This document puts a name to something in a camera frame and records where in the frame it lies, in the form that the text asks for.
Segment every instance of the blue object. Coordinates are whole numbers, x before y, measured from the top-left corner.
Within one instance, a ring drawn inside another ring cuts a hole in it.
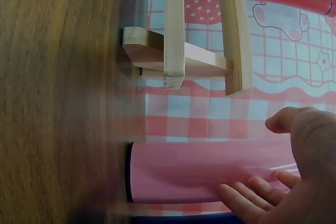
[[[174,217],[150,217],[137,216],[132,224],[243,224],[233,213],[174,216]]]

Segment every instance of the pink checkered tablecloth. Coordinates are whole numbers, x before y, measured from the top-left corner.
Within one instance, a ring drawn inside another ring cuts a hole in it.
[[[164,32],[164,0],[149,0],[148,29]],[[148,142],[279,139],[265,119],[285,106],[336,111],[336,18],[247,0],[255,91],[231,98],[224,82],[184,81],[167,91],[146,82]],[[185,0],[186,41],[223,55],[219,0]],[[151,215],[208,214],[218,202],[151,206]]]

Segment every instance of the wooden tabletop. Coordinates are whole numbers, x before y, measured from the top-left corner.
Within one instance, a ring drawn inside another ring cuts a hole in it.
[[[0,1],[0,223],[91,223],[124,201],[145,121],[122,2]]]

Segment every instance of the flower print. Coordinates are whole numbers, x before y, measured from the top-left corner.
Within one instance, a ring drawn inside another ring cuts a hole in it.
[[[317,64],[320,66],[322,72],[331,68],[329,61],[329,54],[324,52],[319,52],[319,58],[317,59]]]

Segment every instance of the pink paper roll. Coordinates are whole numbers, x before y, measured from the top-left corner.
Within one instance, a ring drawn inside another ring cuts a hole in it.
[[[219,201],[219,184],[260,176],[281,190],[274,171],[297,173],[289,141],[134,143],[128,148],[129,201],[177,204]]]

